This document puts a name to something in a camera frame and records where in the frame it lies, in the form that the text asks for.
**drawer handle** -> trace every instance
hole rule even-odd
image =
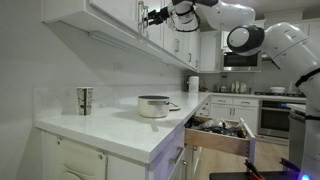
[[[171,159],[169,160],[169,163],[170,163],[170,164],[177,164],[178,160],[179,160],[180,157],[182,156],[182,153],[183,153],[183,151],[184,151],[184,148],[183,148],[183,147],[178,147],[177,150],[179,150],[179,153],[178,153],[178,155],[177,155],[175,158],[173,158],[173,159],[171,158]]]

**kitchen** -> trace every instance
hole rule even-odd
[[[110,104],[122,104],[126,98],[133,99],[140,94],[181,90],[186,75],[192,73],[189,69],[194,70],[197,66],[196,61],[189,68],[189,65],[175,58],[172,61],[169,58],[161,59],[161,54],[155,57],[142,55],[140,51],[128,52],[123,47],[119,48],[119,45],[90,38],[86,31],[63,22],[43,24],[40,0],[5,0],[1,2],[0,8],[0,67],[4,98],[1,101],[0,121],[2,179],[43,177],[43,157],[39,156],[44,153],[43,135],[41,130],[34,127],[34,119],[38,117],[35,112],[38,110],[34,104],[35,97],[44,95],[43,98],[47,98],[47,94],[41,94],[41,90],[46,92],[46,89],[93,86],[96,87],[96,95],[100,88],[101,96],[96,100],[102,107],[106,107]],[[319,15],[309,14],[307,17],[313,19]],[[242,75],[245,76],[244,79],[247,79],[246,76],[253,79],[253,88],[260,87],[255,79],[262,83],[259,77],[266,77],[259,75],[260,73],[254,73],[254,77],[250,76],[253,73],[245,74]],[[199,76],[201,79],[205,77],[209,89],[213,84],[220,83],[218,74]],[[278,82],[279,84],[272,85],[288,87],[290,81],[281,81],[284,84]]]

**silver pot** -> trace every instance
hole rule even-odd
[[[139,114],[143,117],[160,118],[169,113],[169,97],[166,96],[139,96]]]

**pot handle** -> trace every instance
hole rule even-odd
[[[169,105],[169,101],[148,101],[149,105]]]

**cup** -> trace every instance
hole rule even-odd
[[[91,114],[92,95],[93,95],[92,87],[77,88],[79,115],[86,116]]]

